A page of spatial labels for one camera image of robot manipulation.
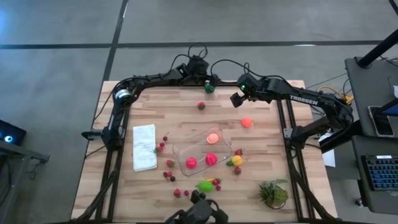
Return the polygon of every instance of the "clear plastic tray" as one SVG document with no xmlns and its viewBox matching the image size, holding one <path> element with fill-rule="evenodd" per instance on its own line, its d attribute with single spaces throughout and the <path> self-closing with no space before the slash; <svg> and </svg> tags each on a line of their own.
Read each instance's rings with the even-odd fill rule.
<svg viewBox="0 0 398 224">
<path fill-rule="evenodd" d="M 207 137 L 212 133 L 217 134 L 219 140 L 214 144 L 209 144 L 207 142 Z M 208 153 L 213 153 L 217 156 L 217 163 L 215 164 L 217 165 L 232 155 L 232 148 L 230 142 L 227 144 L 225 141 L 223 130 L 219 127 L 212 127 L 186 141 L 175 143 L 173 145 L 173 153 L 180 165 L 182 174 L 191 176 L 211 167 L 207 165 L 205 161 Z M 186 166 L 186 161 L 190 157 L 197 160 L 197 166 L 194 169 L 189 169 Z"/>
</svg>

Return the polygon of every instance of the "concrete floor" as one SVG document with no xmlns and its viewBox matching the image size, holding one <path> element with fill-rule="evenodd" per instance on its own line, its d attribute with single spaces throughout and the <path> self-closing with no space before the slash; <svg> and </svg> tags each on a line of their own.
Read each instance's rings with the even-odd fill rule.
<svg viewBox="0 0 398 224">
<path fill-rule="evenodd" d="M 0 43 L 111 43 L 121 4 L 122 0 L 3 0 Z M 397 20 L 382 0 L 130 0 L 119 42 L 381 40 L 397 28 Z M 364 55 L 373 47 L 210 47 L 206 60 L 250 62 L 258 73 L 300 79 L 310 86 L 345 73 L 345 58 Z M 109 79 L 166 71 L 174 56 L 186 51 L 118 49 Z M 51 154 L 35 180 L 26 177 L 10 223 L 69 219 L 87 145 L 80 133 L 90 129 L 108 54 L 109 49 L 0 50 L 0 119 L 27 130 L 25 146 Z M 396 47 L 385 54 L 396 55 Z M 215 72 L 233 80 L 243 71 L 226 62 Z M 342 76 L 325 84 L 340 89 L 345 80 Z M 340 218 L 396 220 L 357 208 L 355 182 L 330 182 Z"/>
</svg>

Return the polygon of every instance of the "butcher block tabletop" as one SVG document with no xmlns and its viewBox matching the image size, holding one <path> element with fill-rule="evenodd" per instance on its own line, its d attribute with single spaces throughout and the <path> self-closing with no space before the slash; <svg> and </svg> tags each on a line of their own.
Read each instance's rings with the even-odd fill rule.
<svg viewBox="0 0 398 224">
<path fill-rule="evenodd" d="M 289 82 L 293 86 L 304 87 L 301 80 Z M 104 82 L 97 113 L 115 84 L 117 82 Z M 221 190 L 214 190 L 206 195 L 224 210 L 229 216 L 229 222 L 297 221 L 277 103 L 245 101 L 239 108 L 234 108 L 229 98 L 236 92 L 242 94 L 236 87 L 217 87 L 211 95 L 207 95 L 203 87 L 156 87 L 141 93 L 130 109 L 113 222 L 163 222 L 176 211 L 192 206 L 189 198 L 183 195 L 184 190 L 191 192 L 200 181 L 215 177 L 222 179 Z M 197 108 L 200 101 L 206 104 L 204 110 Z M 313 121 L 308 105 L 292 103 L 297 125 L 306 125 Z M 94 128 L 102 129 L 107 125 L 112 107 L 113 102 L 110 100 L 95 121 Z M 252 118 L 253 125 L 250 128 L 242 126 L 244 117 Z M 290 124 L 287 112 L 285 118 L 286 123 Z M 134 172 L 132 127 L 148 124 L 155 125 L 157 145 L 163 142 L 162 138 L 166 133 L 168 140 L 164 151 L 157 156 L 156 169 Z M 226 161 L 223 161 L 187 177 L 182 174 L 176 162 L 173 170 L 176 181 L 167 182 L 163 172 L 170 170 L 166 165 L 167 159 L 175 161 L 173 145 L 215 126 L 221 128 L 226 138 L 231 140 L 233 151 L 244 149 L 241 175 L 234 175 L 233 168 L 226 166 Z M 316 140 L 307 142 L 318 145 Z M 91 141 L 86 153 L 101 146 L 102 140 Z M 321 151 L 306 146 L 302 152 L 311 191 L 326 210 L 336 217 Z M 81 215 L 100 190 L 105 157 L 106 149 L 102 149 L 85 160 L 72 218 Z M 267 207 L 264 202 L 260 202 L 258 196 L 259 184 L 275 179 L 288 180 L 287 184 L 280 184 L 289 195 L 286 205 L 280 210 Z M 181 198 L 174 197 L 175 189 L 182 191 Z M 110 191 L 106 196 L 104 209 L 108 207 L 109 195 Z M 303 214 L 308 217 L 305 197 L 301 191 L 300 198 Z"/>
</svg>

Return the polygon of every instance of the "phone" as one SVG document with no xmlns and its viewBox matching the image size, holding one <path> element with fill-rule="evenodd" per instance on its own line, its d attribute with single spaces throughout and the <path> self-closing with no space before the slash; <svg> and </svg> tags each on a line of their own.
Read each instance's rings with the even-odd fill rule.
<svg viewBox="0 0 398 224">
<path fill-rule="evenodd" d="M 379 106 L 368 106 L 369 115 L 376 135 L 379 137 L 394 137 L 388 115 L 377 112 L 379 108 Z"/>
</svg>

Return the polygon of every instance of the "black desk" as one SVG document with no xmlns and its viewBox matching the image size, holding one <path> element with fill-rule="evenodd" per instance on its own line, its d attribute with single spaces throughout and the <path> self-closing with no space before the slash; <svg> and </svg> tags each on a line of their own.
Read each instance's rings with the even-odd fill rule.
<svg viewBox="0 0 398 224">
<path fill-rule="evenodd" d="M 398 215 L 398 192 L 394 192 L 396 196 L 392 196 L 388 191 L 372 191 L 361 160 L 361 156 L 365 155 L 398 154 L 398 141 L 396 139 L 353 136 L 352 143 L 361 176 L 359 189 L 364 205 L 368 206 L 372 212 Z"/>
<path fill-rule="evenodd" d="M 383 106 L 395 99 L 393 85 L 398 85 L 398 68 L 388 62 L 376 60 L 365 69 L 359 67 L 354 58 L 346 59 L 345 64 L 363 135 L 376 137 L 368 106 Z M 398 117 L 389 119 L 398 138 Z"/>
</svg>

